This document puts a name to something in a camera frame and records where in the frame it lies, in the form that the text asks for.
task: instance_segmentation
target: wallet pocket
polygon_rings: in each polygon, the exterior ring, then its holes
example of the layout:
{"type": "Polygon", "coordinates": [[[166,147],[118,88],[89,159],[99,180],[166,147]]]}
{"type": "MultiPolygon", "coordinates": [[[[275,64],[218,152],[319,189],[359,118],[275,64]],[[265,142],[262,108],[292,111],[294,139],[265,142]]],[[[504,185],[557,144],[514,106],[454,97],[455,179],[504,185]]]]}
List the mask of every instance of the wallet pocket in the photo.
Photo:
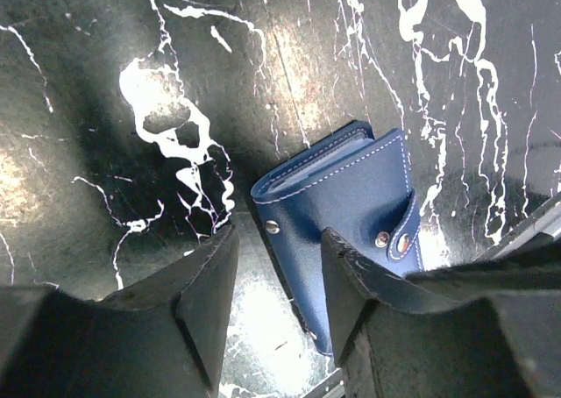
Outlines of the wallet pocket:
{"type": "Polygon", "coordinates": [[[422,269],[420,217],[400,130],[356,122],[261,178],[259,217],[317,349],[330,354],[321,233],[332,227],[398,276],[422,269]]]}

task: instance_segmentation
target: metal snap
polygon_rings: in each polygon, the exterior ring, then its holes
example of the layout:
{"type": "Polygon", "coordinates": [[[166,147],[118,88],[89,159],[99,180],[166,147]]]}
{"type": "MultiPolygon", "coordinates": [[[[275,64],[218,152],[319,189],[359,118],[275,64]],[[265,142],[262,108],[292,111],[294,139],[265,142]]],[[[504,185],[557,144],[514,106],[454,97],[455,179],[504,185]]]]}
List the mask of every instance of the metal snap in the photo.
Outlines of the metal snap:
{"type": "Polygon", "coordinates": [[[397,241],[397,252],[404,253],[405,251],[407,251],[408,247],[409,247],[409,235],[402,234],[399,240],[397,241]]]}
{"type": "Polygon", "coordinates": [[[386,247],[389,243],[389,233],[387,231],[381,231],[376,236],[376,246],[378,247],[386,247]]]}
{"type": "Polygon", "coordinates": [[[281,231],[279,224],[274,220],[267,220],[265,222],[265,230],[269,234],[277,234],[281,231]]]}

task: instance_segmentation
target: silver rivet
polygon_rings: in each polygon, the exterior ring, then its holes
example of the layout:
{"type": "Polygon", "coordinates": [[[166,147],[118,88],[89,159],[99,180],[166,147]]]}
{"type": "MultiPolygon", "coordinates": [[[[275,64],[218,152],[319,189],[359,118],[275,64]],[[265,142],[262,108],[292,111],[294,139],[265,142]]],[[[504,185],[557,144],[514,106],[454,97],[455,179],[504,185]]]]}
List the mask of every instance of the silver rivet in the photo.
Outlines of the silver rivet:
{"type": "Polygon", "coordinates": [[[267,220],[265,221],[265,230],[269,234],[277,234],[279,231],[281,231],[281,228],[276,221],[267,220]]]}
{"type": "Polygon", "coordinates": [[[405,251],[407,251],[408,247],[409,247],[409,235],[402,234],[400,239],[397,241],[397,252],[404,253],[405,251]]]}
{"type": "Polygon", "coordinates": [[[389,233],[386,231],[381,231],[376,236],[376,245],[378,247],[386,247],[387,243],[389,242],[389,233]]]}

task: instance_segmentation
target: black marble countertop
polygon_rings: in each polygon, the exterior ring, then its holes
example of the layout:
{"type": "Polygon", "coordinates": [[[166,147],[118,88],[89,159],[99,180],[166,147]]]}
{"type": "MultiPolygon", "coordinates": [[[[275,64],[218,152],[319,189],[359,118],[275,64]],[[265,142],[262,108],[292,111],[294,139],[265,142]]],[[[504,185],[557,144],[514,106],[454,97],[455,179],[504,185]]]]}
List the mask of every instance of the black marble countertop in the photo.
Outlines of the black marble countertop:
{"type": "Polygon", "coordinates": [[[0,281],[98,300],[232,220],[222,395],[329,389],[249,187],[401,127],[424,265],[475,259],[561,191],[560,2],[0,0],[0,281]]]}

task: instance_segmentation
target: blue leather wallet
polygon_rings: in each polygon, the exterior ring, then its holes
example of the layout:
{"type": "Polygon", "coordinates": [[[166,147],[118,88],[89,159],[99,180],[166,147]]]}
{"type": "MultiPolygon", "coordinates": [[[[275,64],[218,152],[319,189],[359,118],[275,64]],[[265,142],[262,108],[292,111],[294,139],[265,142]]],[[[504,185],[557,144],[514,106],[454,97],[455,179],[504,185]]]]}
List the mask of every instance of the blue leather wallet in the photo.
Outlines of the blue leather wallet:
{"type": "Polygon", "coordinates": [[[397,276],[423,270],[404,134],[354,122],[262,177],[252,198],[317,350],[331,355],[321,237],[331,227],[397,276]]]}

